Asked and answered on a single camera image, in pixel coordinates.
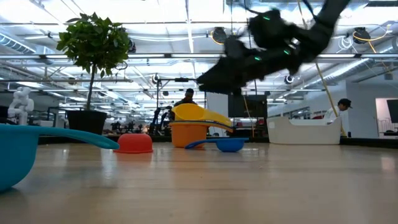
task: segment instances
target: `black screen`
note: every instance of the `black screen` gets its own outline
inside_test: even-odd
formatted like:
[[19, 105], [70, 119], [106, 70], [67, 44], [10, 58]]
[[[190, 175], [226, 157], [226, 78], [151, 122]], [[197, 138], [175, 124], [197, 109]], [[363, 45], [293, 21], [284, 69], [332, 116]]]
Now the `black screen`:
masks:
[[398, 100], [387, 100], [392, 123], [398, 123]]
[[[250, 117], [267, 117], [267, 96], [249, 95], [245, 96], [248, 104]], [[230, 118], [248, 118], [248, 112], [244, 104], [243, 96], [228, 96], [228, 117]]]

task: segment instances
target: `ceiling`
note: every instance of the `ceiling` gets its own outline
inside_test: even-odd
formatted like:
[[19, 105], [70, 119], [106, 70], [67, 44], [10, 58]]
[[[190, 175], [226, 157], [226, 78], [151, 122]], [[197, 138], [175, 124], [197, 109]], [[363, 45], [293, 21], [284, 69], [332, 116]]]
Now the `ceiling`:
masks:
[[[317, 12], [323, 1], [310, 2]], [[365, 27], [372, 38], [383, 36], [372, 43], [378, 53], [391, 52], [391, 39], [398, 33], [397, 8], [366, 7], [368, 2], [351, 1], [349, 7], [341, 14], [335, 36], [325, 50], [325, 54], [372, 53], [368, 44], [359, 45], [352, 43], [350, 37], [343, 38], [347, 33], [351, 35], [355, 27]], [[296, 0], [253, 0], [248, 1], [248, 4], [256, 11], [266, 11], [277, 7], [282, 11], [282, 17], [286, 21], [303, 26]], [[305, 20], [310, 21], [310, 13], [303, 4], [302, 7]], [[236, 3], [233, 4], [231, 14], [229, 0], [96, 0], [95, 4], [90, 0], [0, 0], [0, 34], [30, 49], [36, 49], [37, 54], [42, 53], [43, 49], [47, 53], [61, 54], [55, 50], [55, 46], [58, 33], [65, 31], [68, 25], [66, 21], [77, 17], [79, 13], [92, 14], [94, 12], [100, 17], [109, 17], [113, 22], [122, 22], [136, 44], [137, 54], [221, 54], [223, 46], [215, 43], [208, 34], [215, 27], [224, 27], [227, 34], [230, 34], [231, 30], [240, 32], [246, 25], [246, 18], [253, 16], [238, 7]], [[250, 45], [256, 47], [251, 38], [244, 37], [243, 40], [248, 47]], [[0, 45], [0, 54], [21, 53]], [[116, 109], [115, 115], [121, 116], [135, 109], [136, 119], [148, 119], [153, 113], [152, 110], [156, 108], [156, 87], [152, 83], [152, 77], [155, 74], [160, 78], [196, 78], [211, 68], [215, 62], [216, 57], [206, 59], [198, 59], [194, 56], [190, 59], [131, 57], [127, 61], [128, 68], [121, 70], [116, 77], [105, 78], [106, 82], [95, 83], [93, 105], [97, 110], [108, 112]], [[336, 76], [336, 66], [341, 69], [349, 65], [344, 62], [341, 60], [322, 61], [320, 68], [326, 76], [331, 74], [330, 79], [332, 79]], [[264, 81], [257, 80], [256, 86], [260, 90], [320, 88], [309, 85], [318, 79], [314, 63], [303, 65], [292, 85], [284, 83], [284, 77], [287, 74], [287, 71], [283, 70], [268, 75]], [[72, 85], [65, 82], [72, 77], [80, 81]], [[3, 89], [15, 89], [19, 85], [28, 85], [29, 83], [26, 82], [29, 80], [45, 79], [45, 82], [35, 81], [35, 85], [29, 85], [34, 89], [55, 90], [47, 94], [59, 98], [64, 105], [70, 106], [84, 104], [87, 94], [84, 90], [87, 89], [88, 82], [83, 81], [90, 79], [90, 76], [65, 59], [52, 59], [51, 64], [14, 59], [0, 60], [0, 78], [20, 81], [11, 85], [0, 83]], [[171, 81], [166, 84], [164, 81], [162, 84], [162, 90], [169, 90], [168, 96], [160, 94], [160, 102], [164, 106], [172, 105], [173, 102], [183, 98], [184, 92], [179, 91], [180, 89], [196, 88], [194, 82]], [[254, 82], [248, 83], [248, 88], [254, 88]], [[300, 98], [304, 92], [272, 91], [271, 93], [271, 98], [281, 99]], [[194, 99], [204, 105], [205, 95], [196, 92]]]

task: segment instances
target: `orange bucket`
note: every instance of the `orange bucket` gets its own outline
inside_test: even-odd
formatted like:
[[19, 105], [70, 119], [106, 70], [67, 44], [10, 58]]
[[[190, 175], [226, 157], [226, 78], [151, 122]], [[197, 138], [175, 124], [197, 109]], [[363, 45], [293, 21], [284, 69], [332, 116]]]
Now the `orange bucket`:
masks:
[[207, 125], [184, 124], [183, 122], [170, 123], [169, 125], [172, 127], [172, 143], [175, 147], [185, 147], [195, 141], [206, 139]]

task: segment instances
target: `man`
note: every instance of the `man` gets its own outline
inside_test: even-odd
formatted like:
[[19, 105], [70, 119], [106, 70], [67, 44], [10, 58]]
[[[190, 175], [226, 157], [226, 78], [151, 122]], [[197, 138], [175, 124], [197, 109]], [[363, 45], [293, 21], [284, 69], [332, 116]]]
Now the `man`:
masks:
[[[176, 102], [176, 103], [174, 104], [174, 107], [176, 107], [176, 106], [178, 106], [178, 105], [181, 105], [181, 104], [184, 104], [184, 103], [193, 103], [193, 104], [196, 104], [196, 103], [192, 100], [192, 98], [193, 98], [193, 93], [194, 93], [194, 91], [193, 91], [191, 88], [187, 89], [186, 92], [185, 92], [185, 97], [184, 97], [184, 99], [182, 99], [182, 100]], [[169, 120], [170, 120], [170, 121], [174, 121], [174, 119], [175, 119], [175, 114], [174, 114], [173, 111], [170, 110]]]
[[[348, 108], [352, 108], [351, 107], [351, 100], [346, 99], [346, 98], [341, 99], [337, 103], [337, 106], [335, 106], [335, 109], [336, 109], [336, 112], [337, 112], [337, 116], [340, 116], [341, 112], [348, 110]], [[329, 121], [333, 121], [334, 119], [336, 119], [336, 115], [335, 115], [335, 112], [333, 111], [333, 108], [330, 108], [325, 113], [323, 119], [327, 119]]]
[[189, 88], [189, 89], [187, 89], [186, 90], [186, 92], [185, 92], [185, 98], [184, 99], [182, 99], [182, 100], [180, 100], [180, 101], [178, 101], [178, 102], [176, 102], [175, 104], [174, 104], [174, 107], [176, 107], [176, 106], [178, 106], [178, 105], [181, 105], [181, 104], [184, 104], [184, 103], [193, 103], [193, 104], [196, 104], [193, 100], [192, 100], [192, 98], [193, 98], [193, 90], [191, 89], [191, 88]]

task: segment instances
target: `cap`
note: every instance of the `cap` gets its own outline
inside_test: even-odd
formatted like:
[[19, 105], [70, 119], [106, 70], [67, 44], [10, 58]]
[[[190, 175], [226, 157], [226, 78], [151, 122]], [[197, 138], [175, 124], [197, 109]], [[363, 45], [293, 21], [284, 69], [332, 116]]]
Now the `cap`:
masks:
[[352, 107], [351, 107], [351, 100], [349, 100], [349, 99], [347, 99], [347, 98], [341, 99], [341, 100], [338, 102], [337, 105], [339, 105], [339, 104], [344, 105], [344, 106], [347, 106], [347, 107], [349, 107], [349, 108], [352, 108]]

